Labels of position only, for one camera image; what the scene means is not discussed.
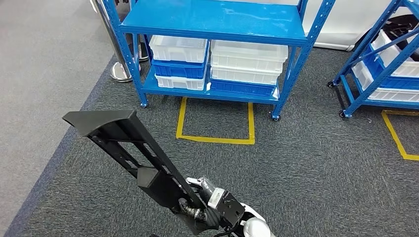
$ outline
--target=gray carpet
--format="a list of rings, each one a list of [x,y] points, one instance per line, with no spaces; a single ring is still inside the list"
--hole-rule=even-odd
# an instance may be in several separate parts
[[[112,54],[88,0],[0,0],[0,237]]]
[[[281,121],[269,118],[271,106],[254,105],[253,146],[175,139],[179,97],[149,96],[150,106],[138,109],[133,85],[110,79],[90,109],[138,109],[185,177],[206,176],[232,191],[278,237],[418,236],[419,162],[402,160],[380,109],[362,108],[342,121],[335,92],[325,86],[348,55],[314,49]],[[246,114],[244,103],[188,99],[184,134],[246,138]],[[417,127],[418,120],[394,123]],[[400,135],[414,136],[400,126]],[[417,139],[405,141],[418,146]],[[77,136],[20,236],[150,234],[192,236],[116,162]]]

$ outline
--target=metal pole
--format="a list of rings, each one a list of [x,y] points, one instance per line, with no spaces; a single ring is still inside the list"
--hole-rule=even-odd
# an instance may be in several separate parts
[[[114,48],[115,55],[118,59],[118,62],[115,63],[111,69],[111,77],[119,82],[131,81],[131,74],[129,73],[129,69],[126,66],[124,57],[122,56],[121,49],[119,48],[117,39],[115,37],[115,33],[112,29],[111,23],[109,22],[108,15],[106,14],[105,9],[103,9],[103,6],[99,1],[100,0],[93,0],[92,2],[99,12],[100,17],[102,18],[103,25],[108,32],[109,38],[112,42],[112,47]]]

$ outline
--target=white plastic bin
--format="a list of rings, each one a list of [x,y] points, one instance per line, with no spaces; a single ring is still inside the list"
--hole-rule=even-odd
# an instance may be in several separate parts
[[[202,79],[190,79],[181,77],[163,77],[154,76],[157,79],[159,87],[165,88],[182,88],[188,90],[203,90],[205,84],[205,75],[207,73],[207,67],[205,67],[204,77]]]
[[[155,60],[203,63],[207,41],[207,39],[153,36],[150,48]]]
[[[211,41],[211,65],[282,73],[288,46],[224,40]]]
[[[359,83],[362,85],[362,90],[374,81],[368,68],[364,62],[357,63],[352,68]],[[377,88],[369,97],[370,100],[389,100],[389,101],[405,101],[405,102],[419,102],[419,90],[404,90],[404,89],[390,89]]]
[[[374,50],[390,43],[390,38],[385,34],[383,30],[380,30],[377,39],[371,43],[371,46]],[[393,45],[383,51],[381,51],[380,57],[384,63],[384,66],[388,67],[388,65],[396,58],[397,55],[400,53],[399,47],[397,45]],[[392,76],[399,76],[399,77],[419,77],[419,62],[415,62],[412,58],[408,58],[398,69],[396,69]]]
[[[280,72],[211,66],[211,78],[275,85]]]

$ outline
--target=pole base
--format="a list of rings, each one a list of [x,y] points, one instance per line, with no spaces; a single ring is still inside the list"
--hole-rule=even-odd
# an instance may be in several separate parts
[[[121,63],[116,62],[111,68],[111,77],[117,82],[132,81],[132,77],[127,77]]]

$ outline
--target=blue plastic bin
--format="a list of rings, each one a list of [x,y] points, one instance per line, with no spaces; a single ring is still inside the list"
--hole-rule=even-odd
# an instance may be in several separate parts
[[[364,52],[364,55],[371,53],[373,47],[369,45]],[[384,63],[378,54],[371,54],[364,58],[364,63],[370,70],[373,78],[379,76],[379,74],[385,69]],[[409,89],[409,90],[418,90],[419,89],[419,78],[409,78],[409,77],[395,77],[390,76],[387,80],[384,80],[380,88],[393,88],[393,89]]]
[[[248,95],[271,96],[276,85],[211,79],[211,90],[234,92]]]
[[[203,63],[188,63],[183,61],[152,60],[151,64],[156,69],[156,75],[163,77],[181,77],[189,79],[204,78],[205,66],[208,63],[209,40]]]

